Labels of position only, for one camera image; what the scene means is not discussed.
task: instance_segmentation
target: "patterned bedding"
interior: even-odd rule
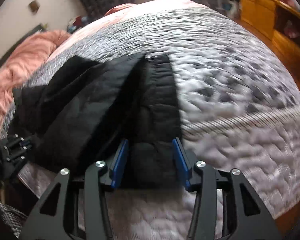
[[[47,84],[73,55],[104,62],[136,52],[169,54],[186,148],[216,169],[239,168],[274,218],[300,200],[300,92],[265,44],[207,7],[175,8],[101,28],[45,63],[25,86]],[[13,112],[14,105],[2,136]],[[19,176],[40,196],[54,174],[29,164]],[[182,188],[117,190],[106,199],[114,238],[185,239],[195,194]]]

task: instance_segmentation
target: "bed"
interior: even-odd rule
[[[300,200],[300,92],[277,57],[251,33],[206,6],[157,0],[99,19],[62,43],[23,86],[47,84],[78,55],[105,62],[136,52],[169,54],[183,144],[214,168],[236,167],[276,219]],[[0,137],[13,119],[14,103]],[[40,197],[55,174],[27,164],[20,180]],[[218,191],[216,238],[222,230]],[[106,195],[116,239],[185,239],[195,194],[182,188]],[[84,229],[83,218],[79,218]]]

